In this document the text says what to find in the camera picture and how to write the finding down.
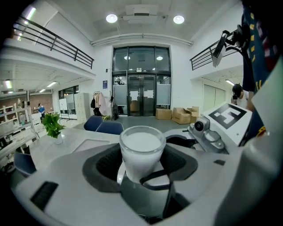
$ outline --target white pot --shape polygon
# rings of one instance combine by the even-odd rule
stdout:
[[[54,142],[55,142],[55,144],[61,144],[61,143],[63,143],[62,135],[59,134],[58,137],[57,137],[57,139],[54,138]]]

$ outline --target ceiling vent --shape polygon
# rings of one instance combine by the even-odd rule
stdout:
[[[126,5],[126,16],[123,20],[128,23],[155,23],[157,19],[156,5]]]

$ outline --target green plant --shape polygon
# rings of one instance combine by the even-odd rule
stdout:
[[[64,129],[64,125],[60,125],[58,123],[59,114],[46,114],[43,119],[43,125],[45,126],[46,132],[48,136],[53,138],[57,138],[61,133],[60,130]]]

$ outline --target potted plant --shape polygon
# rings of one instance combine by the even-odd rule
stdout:
[[[63,140],[60,131],[64,129],[65,126],[60,125],[58,120],[59,114],[46,114],[42,122],[45,126],[47,135],[53,137],[56,144],[61,144]]]

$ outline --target milk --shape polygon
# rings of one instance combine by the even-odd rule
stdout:
[[[161,148],[161,141],[155,135],[146,132],[130,134],[123,139],[123,142],[134,150],[131,152],[121,146],[127,176],[131,181],[139,183],[141,178],[153,172],[164,147]]]

